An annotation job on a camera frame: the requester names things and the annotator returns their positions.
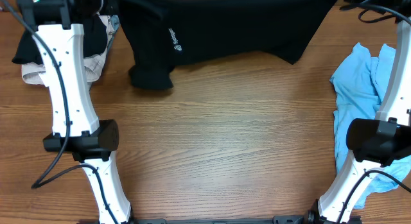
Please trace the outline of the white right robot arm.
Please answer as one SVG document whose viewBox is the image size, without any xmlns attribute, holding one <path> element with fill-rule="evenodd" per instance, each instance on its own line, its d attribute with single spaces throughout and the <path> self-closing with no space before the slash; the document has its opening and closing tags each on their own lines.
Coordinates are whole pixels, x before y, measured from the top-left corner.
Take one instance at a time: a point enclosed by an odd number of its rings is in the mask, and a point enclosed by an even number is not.
<svg viewBox="0 0 411 224">
<path fill-rule="evenodd" d="M 304 216 L 277 216 L 274 223 L 360 223 L 355 203 L 383 168 L 410 156 L 410 0 L 344 0 L 341 10 L 361 8 L 397 22 L 397 51 L 387 92 L 375 119 L 354 119 L 348 128 L 348 155 L 330 188 Z"/>
</svg>

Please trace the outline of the black t-shirt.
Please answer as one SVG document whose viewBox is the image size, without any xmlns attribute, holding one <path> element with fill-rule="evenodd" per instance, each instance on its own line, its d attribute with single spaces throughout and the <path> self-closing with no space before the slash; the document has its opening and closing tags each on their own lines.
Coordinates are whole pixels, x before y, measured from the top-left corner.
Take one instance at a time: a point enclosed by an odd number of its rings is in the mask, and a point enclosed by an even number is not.
<svg viewBox="0 0 411 224">
<path fill-rule="evenodd" d="M 134 87 L 172 88 L 170 73 L 228 55 L 263 51 L 296 63 L 337 0 L 120 0 L 133 50 Z"/>
</svg>

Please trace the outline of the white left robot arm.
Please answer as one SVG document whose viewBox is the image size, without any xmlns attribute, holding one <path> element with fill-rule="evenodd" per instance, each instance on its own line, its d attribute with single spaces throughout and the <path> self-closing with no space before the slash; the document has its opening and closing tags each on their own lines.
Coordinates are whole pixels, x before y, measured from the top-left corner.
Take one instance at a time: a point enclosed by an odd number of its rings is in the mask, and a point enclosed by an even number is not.
<svg viewBox="0 0 411 224">
<path fill-rule="evenodd" d="M 117 0 L 17 0 L 19 21 L 31 33 L 46 72 L 53 109 L 47 151 L 71 153 L 91 184 L 98 223 L 133 223 L 116 164 L 118 125 L 96 115 L 83 61 L 83 24 L 97 13 L 117 13 Z"/>
</svg>

